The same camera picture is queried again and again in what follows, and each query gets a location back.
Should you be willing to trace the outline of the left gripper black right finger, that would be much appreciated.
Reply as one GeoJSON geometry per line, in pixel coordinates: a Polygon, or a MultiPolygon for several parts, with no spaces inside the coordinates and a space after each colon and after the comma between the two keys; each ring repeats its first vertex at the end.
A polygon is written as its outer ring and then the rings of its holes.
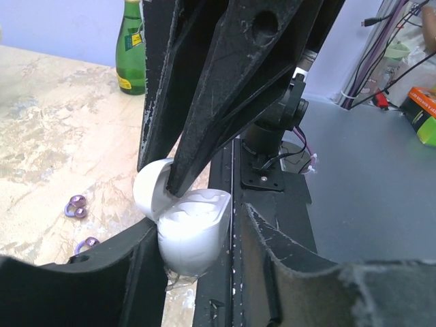
{"type": "Polygon", "coordinates": [[[284,326],[434,326],[435,263],[337,264],[288,236],[269,253],[277,267],[284,326]]]}

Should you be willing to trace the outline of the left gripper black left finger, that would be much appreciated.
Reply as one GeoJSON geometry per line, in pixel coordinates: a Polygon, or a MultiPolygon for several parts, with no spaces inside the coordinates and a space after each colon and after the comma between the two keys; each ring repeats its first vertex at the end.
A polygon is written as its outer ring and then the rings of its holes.
{"type": "Polygon", "coordinates": [[[1,325],[160,326],[167,282],[143,219],[65,264],[1,256],[1,325]]]}

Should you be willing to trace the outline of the white earbud charging case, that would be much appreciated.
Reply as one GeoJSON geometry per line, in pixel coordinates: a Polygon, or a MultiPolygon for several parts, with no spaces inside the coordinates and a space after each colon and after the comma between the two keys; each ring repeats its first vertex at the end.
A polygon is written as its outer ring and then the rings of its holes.
{"type": "Polygon", "coordinates": [[[185,277],[203,275],[219,257],[231,213],[231,195],[220,189],[189,190],[172,195],[166,185],[172,158],[143,167],[134,181],[136,206],[157,225],[161,257],[170,271],[185,277]]]}

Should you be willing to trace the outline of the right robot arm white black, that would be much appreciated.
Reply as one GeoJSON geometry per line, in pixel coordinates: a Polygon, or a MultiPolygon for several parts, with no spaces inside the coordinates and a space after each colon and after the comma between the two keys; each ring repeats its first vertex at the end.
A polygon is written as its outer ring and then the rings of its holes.
{"type": "Polygon", "coordinates": [[[176,150],[183,195],[253,123],[286,128],[290,84],[321,1],[144,1],[146,100],[138,167],[176,150]]]}

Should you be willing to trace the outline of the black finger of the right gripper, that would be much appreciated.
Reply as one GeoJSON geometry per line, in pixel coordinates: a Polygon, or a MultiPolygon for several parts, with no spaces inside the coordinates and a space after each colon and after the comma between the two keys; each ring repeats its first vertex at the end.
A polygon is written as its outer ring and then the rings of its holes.
{"type": "Polygon", "coordinates": [[[229,1],[195,84],[168,179],[181,197],[215,153],[281,99],[322,1],[229,1]]]}
{"type": "Polygon", "coordinates": [[[180,136],[218,21],[217,1],[143,1],[146,99],[137,169],[180,136]]]}

